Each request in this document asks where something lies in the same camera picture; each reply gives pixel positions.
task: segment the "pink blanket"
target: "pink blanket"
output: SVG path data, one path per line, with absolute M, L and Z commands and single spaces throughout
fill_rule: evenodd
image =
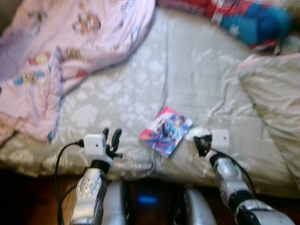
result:
M 14 130 L 50 141 L 60 98 L 126 59 L 154 7 L 155 0 L 24 0 L 0 39 L 0 144 Z

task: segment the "anime card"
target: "anime card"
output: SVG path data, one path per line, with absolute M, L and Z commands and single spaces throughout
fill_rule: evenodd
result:
M 169 157 L 191 126 L 191 119 L 166 106 L 141 133 L 140 139 L 160 155 Z

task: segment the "wire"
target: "wire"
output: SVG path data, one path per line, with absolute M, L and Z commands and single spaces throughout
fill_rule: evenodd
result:
M 65 151 L 65 149 L 71 145 L 79 145 L 81 146 L 81 142 L 73 142 L 70 144 L 67 144 L 65 147 L 62 148 L 62 150 L 60 151 L 57 160 L 56 160 L 56 165 L 55 165 L 55 171 L 54 171 L 54 183 L 55 183 L 55 191 L 56 191 L 56 197 L 57 197 L 57 203 L 58 203 L 58 207 L 57 207 L 57 224 L 58 225 L 64 225 L 63 222 L 63 215 L 61 213 L 61 207 L 60 207 L 60 202 L 61 202 L 61 196 L 60 196 L 60 189 L 59 189 L 59 185 L 58 185 L 58 166 L 60 163 L 60 158 L 62 153 Z
M 64 220 L 63 220 L 63 213 L 62 213 L 62 204 L 63 204 L 63 202 L 64 202 L 64 200 L 65 200 L 65 198 L 67 197 L 67 195 L 68 194 L 70 194 L 71 193 L 71 191 L 73 191 L 75 188 L 77 187 L 77 183 L 75 184 L 75 185 L 73 185 L 64 195 L 63 195 L 63 197 L 61 198 L 61 201 L 59 202 L 59 204 L 58 204 L 58 210 L 59 210 L 59 212 L 58 212 L 58 215 L 61 215 L 61 221 L 60 221 L 60 224 L 64 224 Z
M 231 161 L 240 168 L 240 170 L 243 172 L 243 174 L 247 177 L 249 185 L 251 186 L 251 189 L 252 189 L 252 194 L 255 197 L 256 196 L 255 187 L 254 187 L 254 184 L 253 184 L 253 182 L 251 180 L 251 177 L 249 176 L 249 174 L 247 173 L 247 171 L 237 161 L 235 161 L 235 159 L 233 159 L 231 156 L 229 156 L 229 155 L 227 155 L 227 154 L 225 154 L 225 153 L 223 153 L 221 151 L 215 150 L 213 148 L 211 148 L 211 150 L 213 150 L 213 151 L 215 151 L 215 152 L 217 152 L 217 153 L 219 153 L 221 155 L 224 155 L 224 156 L 230 158 Z

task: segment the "mattress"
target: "mattress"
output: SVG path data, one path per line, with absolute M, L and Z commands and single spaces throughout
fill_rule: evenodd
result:
M 158 9 L 150 32 L 127 61 L 98 71 L 61 100 L 57 134 L 50 144 L 16 134 L 0 150 L 0 164 L 30 176 L 51 175 L 60 149 L 85 134 L 122 128 L 110 178 L 146 176 L 214 186 L 214 176 L 193 142 L 183 140 L 163 158 L 139 140 L 166 105 L 191 118 L 193 128 L 230 132 L 231 154 L 252 177 L 258 193 L 299 197 L 285 161 L 271 140 L 236 68 L 252 52 L 204 18 Z M 84 150 L 65 151 L 60 172 L 81 174 Z

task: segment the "wooden floor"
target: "wooden floor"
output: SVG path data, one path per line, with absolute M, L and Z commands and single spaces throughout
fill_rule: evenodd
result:
M 53 177 L 28 178 L 12 172 L 0 171 L 0 224 L 1 225 L 56 225 L 56 196 Z M 78 177 L 60 178 L 61 191 L 65 192 Z M 167 208 L 177 199 L 180 186 L 160 181 L 143 180 L 129 184 L 136 225 L 167 225 Z M 222 204 L 219 191 L 201 188 L 210 205 L 218 225 L 234 225 L 231 212 Z M 144 205 L 138 196 L 153 196 L 155 205 Z M 296 225 L 300 225 L 300 201 L 260 196 L 272 207 L 286 213 Z M 71 193 L 63 205 L 65 224 L 68 225 L 75 203 Z

